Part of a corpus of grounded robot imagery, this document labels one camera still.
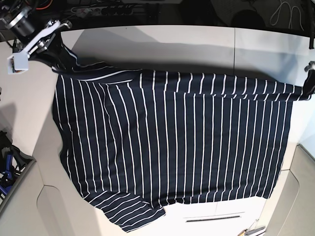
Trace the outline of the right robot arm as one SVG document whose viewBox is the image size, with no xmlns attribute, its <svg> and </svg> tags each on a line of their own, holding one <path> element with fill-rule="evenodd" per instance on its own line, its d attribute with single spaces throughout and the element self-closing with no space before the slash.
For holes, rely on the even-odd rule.
<svg viewBox="0 0 315 236">
<path fill-rule="evenodd" d="M 29 61 L 39 61 L 57 73 L 68 72 L 75 64 L 64 45 L 61 30 L 70 29 L 70 21 L 42 21 L 35 12 L 39 1 L 2 0 L 0 21 L 15 35 L 12 55 L 7 58 L 8 74 L 21 74 L 29 69 Z"/>
</svg>

